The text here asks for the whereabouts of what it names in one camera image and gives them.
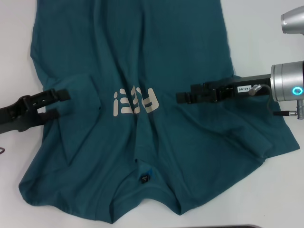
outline teal t-shirt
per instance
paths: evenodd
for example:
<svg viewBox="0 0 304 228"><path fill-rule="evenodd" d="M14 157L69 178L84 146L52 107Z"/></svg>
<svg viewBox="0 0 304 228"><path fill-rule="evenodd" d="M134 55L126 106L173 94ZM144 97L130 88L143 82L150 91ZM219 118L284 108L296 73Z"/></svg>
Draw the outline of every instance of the teal t-shirt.
<svg viewBox="0 0 304 228"><path fill-rule="evenodd" d="M148 198L180 215L299 149L267 97L177 104L233 76L220 0L38 0L31 57L72 97L48 107L61 117L19 185L31 205L113 223Z"/></svg>

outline blue led light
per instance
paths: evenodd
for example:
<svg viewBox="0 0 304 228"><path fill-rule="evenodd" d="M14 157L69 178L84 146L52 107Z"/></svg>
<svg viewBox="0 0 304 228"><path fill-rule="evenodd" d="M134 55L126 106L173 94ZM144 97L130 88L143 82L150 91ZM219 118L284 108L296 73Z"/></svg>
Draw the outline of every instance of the blue led light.
<svg viewBox="0 0 304 228"><path fill-rule="evenodd" d="M302 93L303 93L303 89L301 87L293 88L293 94L294 95L301 95Z"/></svg>

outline white surface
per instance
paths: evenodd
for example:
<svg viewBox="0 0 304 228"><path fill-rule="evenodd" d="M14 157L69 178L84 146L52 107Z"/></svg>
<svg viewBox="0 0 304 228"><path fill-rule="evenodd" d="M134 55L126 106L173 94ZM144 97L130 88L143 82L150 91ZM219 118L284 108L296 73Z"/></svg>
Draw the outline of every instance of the white surface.
<svg viewBox="0 0 304 228"><path fill-rule="evenodd" d="M222 0L236 74L270 73L272 64L304 59L304 37L284 35L280 15L303 0ZM0 107L41 91L29 57L35 0L0 1ZM281 103L293 110L295 102ZM304 121L287 118L304 148ZM256 224L263 228L303 227L304 151L267 160L250 176L206 205L177 216L161 203L144 200L114 225L68 215L53 207L26 204L18 183L41 144L42 128L0 135L0 227L142 228Z"/></svg>

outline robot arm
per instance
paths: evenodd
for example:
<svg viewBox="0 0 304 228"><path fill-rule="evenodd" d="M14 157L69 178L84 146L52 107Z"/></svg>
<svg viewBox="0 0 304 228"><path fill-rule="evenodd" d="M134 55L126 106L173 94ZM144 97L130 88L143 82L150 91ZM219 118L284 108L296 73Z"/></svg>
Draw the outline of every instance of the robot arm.
<svg viewBox="0 0 304 228"><path fill-rule="evenodd" d="M281 16L284 33L304 35L304 6ZM297 101L297 111L274 112L274 115L304 119L304 61L273 65L271 74L244 78L225 78L191 86L191 92L177 93L180 103L220 102L229 98L271 95L277 102Z"/></svg>

